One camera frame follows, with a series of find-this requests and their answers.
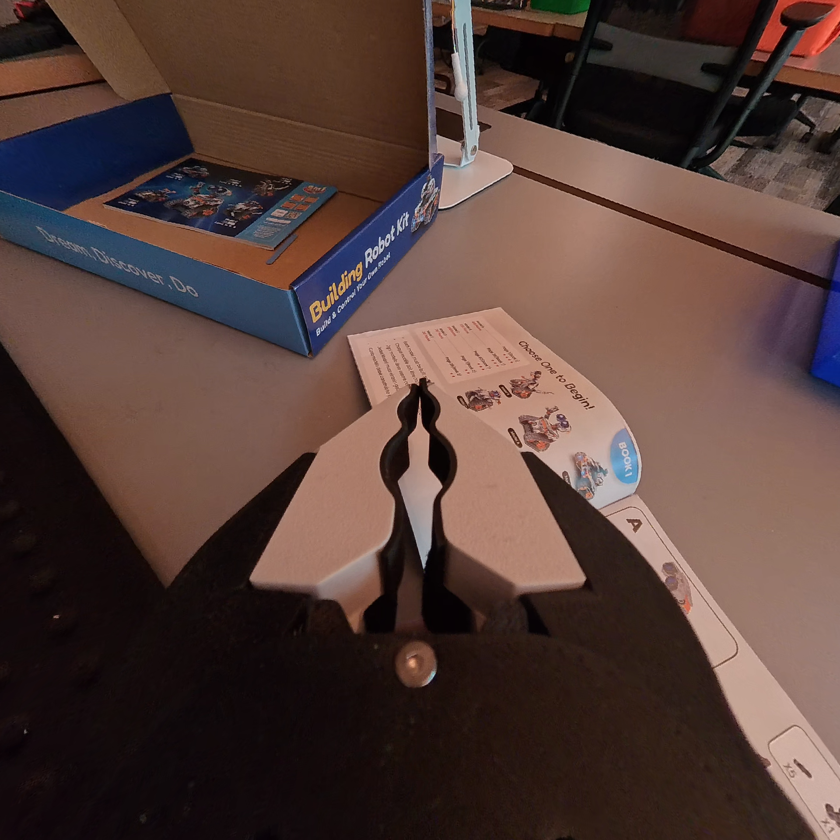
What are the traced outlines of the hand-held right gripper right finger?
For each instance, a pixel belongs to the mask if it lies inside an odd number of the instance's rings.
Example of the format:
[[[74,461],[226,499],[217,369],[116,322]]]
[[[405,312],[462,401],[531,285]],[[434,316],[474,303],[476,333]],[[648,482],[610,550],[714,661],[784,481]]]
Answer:
[[[585,573],[519,452],[437,385],[421,381],[420,403],[442,485],[423,581],[427,628],[468,632],[473,613],[580,588]]]

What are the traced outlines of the black perforated chair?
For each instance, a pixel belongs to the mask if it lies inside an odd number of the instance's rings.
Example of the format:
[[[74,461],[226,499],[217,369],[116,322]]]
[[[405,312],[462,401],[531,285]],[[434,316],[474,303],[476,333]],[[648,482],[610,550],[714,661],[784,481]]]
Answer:
[[[163,587],[1,349],[2,838],[51,832],[89,706]]]

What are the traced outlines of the blue cardboard kit box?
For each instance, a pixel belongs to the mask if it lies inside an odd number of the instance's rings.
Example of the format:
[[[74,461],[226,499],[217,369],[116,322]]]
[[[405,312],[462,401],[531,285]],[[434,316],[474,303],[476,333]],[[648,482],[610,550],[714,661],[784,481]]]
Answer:
[[[2,142],[2,235],[315,354],[434,221],[429,2],[51,2],[127,102]],[[196,158],[337,189],[274,249],[105,202]]]

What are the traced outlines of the white desk stand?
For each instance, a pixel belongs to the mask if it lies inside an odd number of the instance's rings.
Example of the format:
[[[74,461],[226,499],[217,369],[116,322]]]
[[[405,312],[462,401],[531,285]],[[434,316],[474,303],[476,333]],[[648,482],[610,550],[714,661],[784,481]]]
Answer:
[[[476,68],[469,1],[451,3],[455,99],[460,106],[464,139],[460,143],[437,135],[437,150],[444,156],[440,193],[441,210],[454,207],[512,173],[509,161],[479,151],[480,128],[476,103]]]

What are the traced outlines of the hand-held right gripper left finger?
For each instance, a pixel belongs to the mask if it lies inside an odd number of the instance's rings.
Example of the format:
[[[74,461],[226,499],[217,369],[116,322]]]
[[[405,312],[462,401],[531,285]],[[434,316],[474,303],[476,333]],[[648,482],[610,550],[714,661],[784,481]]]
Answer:
[[[422,628],[422,565],[398,480],[416,385],[322,445],[250,575],[254,587],[336,601],[352,628]]]

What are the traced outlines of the orange storage container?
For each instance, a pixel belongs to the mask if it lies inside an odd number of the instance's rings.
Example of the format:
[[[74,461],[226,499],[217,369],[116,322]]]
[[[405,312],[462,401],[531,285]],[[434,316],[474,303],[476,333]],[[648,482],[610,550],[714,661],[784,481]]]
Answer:
[[[784,26],[781,14],[795,1],[775,2],[757,50],[770,53],[777,46]],[[795,57],[810,57],[822,53],[839,34],[839,2],[822,1],[829,5],[830,14],[820,23],[808,28],[792,50]],[[717,46],[738,47],[752,21],[760,1],[696,1],[688,6],[679,33],[684,39]]]

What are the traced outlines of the brown background desk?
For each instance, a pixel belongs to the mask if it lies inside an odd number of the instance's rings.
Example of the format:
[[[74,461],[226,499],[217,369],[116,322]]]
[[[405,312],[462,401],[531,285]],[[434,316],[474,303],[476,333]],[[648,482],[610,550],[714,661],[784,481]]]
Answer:
[[[586,13],[556,14],[534,11],[529,7],[518,10],[473,6],[471,11],[474,26],[487,25],[542,37],[572,40],[580,38],[586,18]],[[817,56],[787,59],[775,79],[797,87],[822,91],[826,95],[838,94],[838,41]]]

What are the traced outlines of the white instruction booklet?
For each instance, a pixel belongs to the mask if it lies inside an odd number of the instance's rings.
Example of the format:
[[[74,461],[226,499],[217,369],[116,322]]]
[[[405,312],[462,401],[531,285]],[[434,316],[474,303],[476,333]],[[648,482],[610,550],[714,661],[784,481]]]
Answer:
[[[503,310],[349,336],[373,406],[423,377],[598,508],[675,598],[765,768],[815,834],[838,838],[838,763],[634,494],[635,437],[603,393]]]

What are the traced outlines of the blue plastic bin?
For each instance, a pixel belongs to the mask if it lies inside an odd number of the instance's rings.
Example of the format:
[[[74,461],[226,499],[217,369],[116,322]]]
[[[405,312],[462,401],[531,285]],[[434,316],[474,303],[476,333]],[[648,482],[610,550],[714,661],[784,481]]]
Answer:
[[[813,355],[811,373],[814,377],[840,386],[840,299],[839,299],[839,253],[836,254],[831,286],[826,298],[822,326]]]

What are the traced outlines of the black office chair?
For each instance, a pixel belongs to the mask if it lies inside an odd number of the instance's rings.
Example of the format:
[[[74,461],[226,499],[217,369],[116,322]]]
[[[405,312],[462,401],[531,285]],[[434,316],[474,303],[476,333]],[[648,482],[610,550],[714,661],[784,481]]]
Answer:
[[[760,1],[738,47],[683,38],[690,3],[591,2],[546,122],[705,174],[740,139],[783,131],[799,105],[790,93],[767,90],[803,33],[832,8],[789,6],[780,16],[782,37],[765,53],[757,46],[775,2]]]

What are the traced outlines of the blue cover booklet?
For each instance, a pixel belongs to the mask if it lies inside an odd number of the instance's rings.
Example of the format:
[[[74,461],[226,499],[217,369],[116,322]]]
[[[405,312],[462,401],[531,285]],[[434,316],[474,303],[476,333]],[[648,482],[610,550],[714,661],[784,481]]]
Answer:
[[[106,207],[275,249],[337,189],[190,158]]]

